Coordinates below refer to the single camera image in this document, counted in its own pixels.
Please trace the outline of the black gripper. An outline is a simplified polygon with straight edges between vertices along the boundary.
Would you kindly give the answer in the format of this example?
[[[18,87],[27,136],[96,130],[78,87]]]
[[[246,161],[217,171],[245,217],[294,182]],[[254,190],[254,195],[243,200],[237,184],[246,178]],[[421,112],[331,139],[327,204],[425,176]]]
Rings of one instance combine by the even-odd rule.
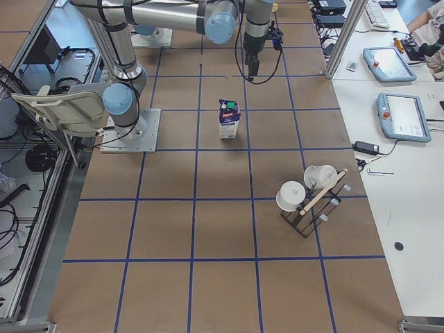
[[[257,76],[259,69],[258,54],[264,49],[264,44],[268,36],[268,31],[260,37],[254,37],[247,31],[244,32],[243,47],[246,52],[245,65],[248,67],[247,80],[253,80],[253,77]]]

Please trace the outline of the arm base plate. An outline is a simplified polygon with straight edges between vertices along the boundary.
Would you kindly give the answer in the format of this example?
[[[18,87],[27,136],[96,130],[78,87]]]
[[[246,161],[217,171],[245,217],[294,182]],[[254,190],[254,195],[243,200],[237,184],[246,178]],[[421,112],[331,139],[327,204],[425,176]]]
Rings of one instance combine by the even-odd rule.
[[[139,121],[134,129],[126,135],[131,126],[120,128],[114,125],[111,116],[108,117],[107,126],[113,130],[104,132],[104,144],[99,146],[104,153],[154,153],[157,146],[158,131],[161,118],[161,109],[141,109]]]

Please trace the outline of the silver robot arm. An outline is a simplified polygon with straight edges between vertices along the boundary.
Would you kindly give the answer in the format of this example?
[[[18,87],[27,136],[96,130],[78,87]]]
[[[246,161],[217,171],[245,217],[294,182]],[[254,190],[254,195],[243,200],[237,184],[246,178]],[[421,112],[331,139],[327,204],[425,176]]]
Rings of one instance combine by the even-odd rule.
[[[225,44],[243,35],[244,80],[254,83],[259,53],[270,40],[282,50],[282,31],[271,21],[273,1],[72,1],[86,19],[102,25],[108,37],[106,55],[114,60],[113,72],[120,82],[145,80],[138,65],[133,40],[143,47],[170,45],[174,30],[204,35],[214,44]]]
[[[130,36],[134,48],[162,48],[171,46],[173,30],[153,26],[131,26]]]

